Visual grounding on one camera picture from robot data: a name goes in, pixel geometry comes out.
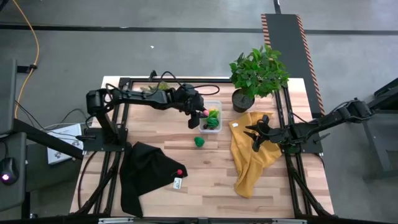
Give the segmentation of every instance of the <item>yellow cloth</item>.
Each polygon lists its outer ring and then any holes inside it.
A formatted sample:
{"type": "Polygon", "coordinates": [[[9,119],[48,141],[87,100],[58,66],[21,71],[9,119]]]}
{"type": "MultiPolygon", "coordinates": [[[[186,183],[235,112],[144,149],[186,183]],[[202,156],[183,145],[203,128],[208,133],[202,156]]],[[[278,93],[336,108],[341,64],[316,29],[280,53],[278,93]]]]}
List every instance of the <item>yellow cloth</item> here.
{"type": "Polygon", "coordinates": [[[254,152],[252,149],[253,140],[243,132],[255,133],[245,126],[256,124],[257,120],[265,114],[271,117],[272,113],[245,113],[239,119],[229,122],[229,128],[232,132],[231,152],[238,172],[238,180],[234,185],[235,191],[247,198],[253,195],[254,184],[261,176],[263,168],[269,167],[282,155],[279,146],[270,141],[264,141],[260,145],[259,152],[254,152]],[[238,123],[235,128],[232,127],[234,123],[238,123]]]}

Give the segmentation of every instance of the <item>gray floor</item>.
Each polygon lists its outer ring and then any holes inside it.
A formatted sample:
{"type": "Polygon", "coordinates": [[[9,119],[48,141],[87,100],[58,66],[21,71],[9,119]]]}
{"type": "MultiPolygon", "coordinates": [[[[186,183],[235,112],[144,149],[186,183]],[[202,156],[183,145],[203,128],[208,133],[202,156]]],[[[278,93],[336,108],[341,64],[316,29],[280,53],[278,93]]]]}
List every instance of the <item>gray floor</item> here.
{"type": "MultiPolygon", "coordinates": [[[[271,0],[19,0],[36,24],[138,27],[260,28],[260,13],[273,13],[271,0]]],[[[280,0],[283,13],[299,14],[305,29],[398,30],[395,0],[280,0]]],[[[0,22],[20,22],[10,4],[0,22]]],[[[26,86],[22,104],[43,124],[85,108],[84,95],[104,75],[148,75],[152,69],[185,76],[229,76],[228,62],[263,43],[262,34],[151,32],[37,32],[39,69],[26,86]]],[[[397,77],[398,36],[309,35],[325,109],[372,92],[397,77]]],[[[32,63],[29,31],[0,30],[0,60],[32,63]]],[[[21,83],[24,76],[19,75],[21,83]]],[[[83,121],[79,114],[69,121],[83,121]]],[[[326,176],[335,213],[345,218],[398,222],[398,180],[365,183],[378,169],[363,127],[344,124],[323,140],[326,176]]],[[[68,213],[76,179],[33,193],[40,216],[68,213]]],[[[0,213],[17,218],[19,211],[0,213]]]]}

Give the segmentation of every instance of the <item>clear plastic box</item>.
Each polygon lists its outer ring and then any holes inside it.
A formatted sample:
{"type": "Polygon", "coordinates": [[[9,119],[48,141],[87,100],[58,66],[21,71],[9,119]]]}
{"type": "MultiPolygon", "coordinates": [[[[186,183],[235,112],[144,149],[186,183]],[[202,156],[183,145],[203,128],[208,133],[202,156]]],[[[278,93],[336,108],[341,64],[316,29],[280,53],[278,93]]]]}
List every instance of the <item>clear plastic box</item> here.
{"type": "Polygon", "coordinates": [[[218,127],[215,128],[214,130],[203,129],[203,125],[206,124],[206,118],[201,118],[200,124],[199,124],[199,131],[203,134],[217,134],[223,129],[223,115],[222,115],[223,114],[223,105],[218,100],[205,100],[204,105],[205,105],[205,108],[208,110],[217,109],[219,111],[218,117],[217,117],[218,118],[218,127]]]}

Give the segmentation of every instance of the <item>white label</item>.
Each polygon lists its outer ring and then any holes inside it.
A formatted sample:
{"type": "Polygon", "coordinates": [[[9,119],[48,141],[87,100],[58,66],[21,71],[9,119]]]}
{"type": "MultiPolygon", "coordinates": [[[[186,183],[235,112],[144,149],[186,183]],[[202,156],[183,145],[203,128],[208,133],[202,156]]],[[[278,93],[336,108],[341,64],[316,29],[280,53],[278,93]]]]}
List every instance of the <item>white label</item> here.
{"type": "Polygon", "coordinates": [[[174,184],[173,184],[173,188],[174,189],[180,189],[181,188],[181,183],[182,183],[182,179],[181,178],[174,178],[174,184]]]}

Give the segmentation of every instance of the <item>wooden table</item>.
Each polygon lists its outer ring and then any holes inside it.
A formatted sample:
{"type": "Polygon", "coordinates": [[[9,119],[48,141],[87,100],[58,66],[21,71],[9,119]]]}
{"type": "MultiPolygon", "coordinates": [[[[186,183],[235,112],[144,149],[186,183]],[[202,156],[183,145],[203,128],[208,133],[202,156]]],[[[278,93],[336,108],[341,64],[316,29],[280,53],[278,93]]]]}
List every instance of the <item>wooden table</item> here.
{"type": "MultiPolygon", "coordinates": [[[[105,83],[118,85],[120,77],[104,77],[105,83]]],[[[134,90],[149,83],[135,83],[134,90]]],[[[205,100],[220,100],[223,104],[223,129],[219,134],[200,134],[199,130],[188,129],[188,116],[177,110],[155,110],[149,106],[130,105],[127,118],[129,129],[128,141],[132,144],[140,141],[161,148],[172,159],[184,164],[188,177],[182,181],[182,188],[175,190],[172,184],[149,192],[140,197],[145,217],[225,217],[225,218],[292,218],[292,199],[285,159],[280,157],[269,168],[264,169],[262,177],[256,182],[252,198],[240,197],[234,191],[233,185],[237,179],[235,164],[230,151],[231,131],[228,123],[242,114],[233,111],[231,95],[234,86],[231,83],[219,83],[220,92],[213,96],[204,96],[205,100]],[[193,138],[201,136],[205,145],[198,149],[193,138]]],[[[201,93],[211,93],[214,88],[198,89],[201,93]]],[[[291,78],[289,91],[294,113],[310,121],[311,111],[307,100],[305,85],[301,78],[291,78]]],[[[279,126],[276,113],[275,98],[256,98],[254,106],[249,111],[274,113],[270,124],[279,126]]],[[[119,121],[123,105],[119,110],[119,121]]],[[[104,153],[99,152],[88,165],[81,186],[81,199],[84,203],[98,185],[104,153]]],[[[88,156],[85,156],[83,168],[88,156]]],[[[313,154],[302,154],[307,185],[324,208],[333,213],[325,171],[321,160],[313,154]]],[[[297,191],[300,208],[304,211],[303,198],[297,191]]],[[[131,216],[121,210],[121,185],[116,184],[112,216],[131,216]]],[[[108,197],[108,187],[104,190],[101,211],[108,197]]],[[[77,187],[73,198],[71,212],[78,209],[77,187]]]]}

